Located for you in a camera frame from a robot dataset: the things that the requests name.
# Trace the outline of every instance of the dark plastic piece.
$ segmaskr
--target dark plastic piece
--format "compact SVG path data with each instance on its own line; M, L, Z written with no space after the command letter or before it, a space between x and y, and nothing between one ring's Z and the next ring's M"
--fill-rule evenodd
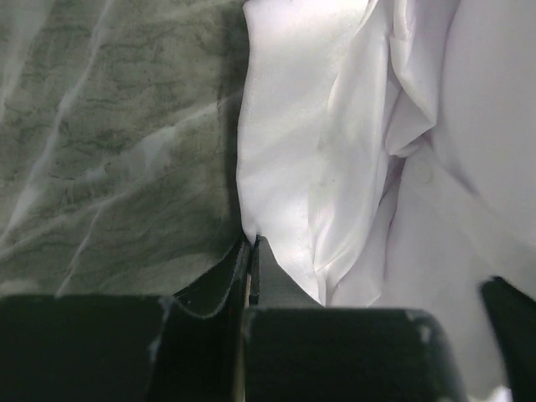
M247 402L466 402L445 334L425 312L245 314Z
M265 238L259 238L251 259L250 305L320 307L277 264Z
M496 277L482 297L508 372L514 402L536 400L536 301Z
M0 401L229 400L249 250L177 298L0 299Z

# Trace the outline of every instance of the black object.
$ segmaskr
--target black object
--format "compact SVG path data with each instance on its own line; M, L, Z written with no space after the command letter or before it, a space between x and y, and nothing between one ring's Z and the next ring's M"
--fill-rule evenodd
M257 239L251 258L250 305L263 307L320 307L277 264L270 244Z
M249 402L466 401L425 312L256 308L244 340Z
M249 250L177 298L0 299L0 401L227 400Z
M494 277L482 298L495 330L515 402L536 400L536 301Z
M465 401L432 317L319 308L264 239L175 297L0 300L2 402L228 402L243 372L247 402Z

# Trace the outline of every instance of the textured cloth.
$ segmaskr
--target textured cloth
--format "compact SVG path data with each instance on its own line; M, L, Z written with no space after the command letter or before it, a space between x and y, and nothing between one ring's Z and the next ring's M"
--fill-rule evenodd
M0 296L174 293L240 233L241 0L0 0Z
M243 225L326 305L422 308L471 397L505 385L479 295L536 296L536 3L251 0Z

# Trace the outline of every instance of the white cloth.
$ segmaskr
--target white cloth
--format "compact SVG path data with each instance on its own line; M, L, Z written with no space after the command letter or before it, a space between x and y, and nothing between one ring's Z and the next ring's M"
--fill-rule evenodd
M501 275L536 296L536 3L250 0L245 14L247 235L324 304L434 314L486 398L505 381L478 286Z

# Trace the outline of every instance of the gray patterned fabric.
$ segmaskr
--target gray patterned fabric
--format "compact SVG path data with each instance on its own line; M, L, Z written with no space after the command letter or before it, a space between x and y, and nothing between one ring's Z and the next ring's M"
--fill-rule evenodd
M0 0L0 295L172 293L240 232L243 0Z

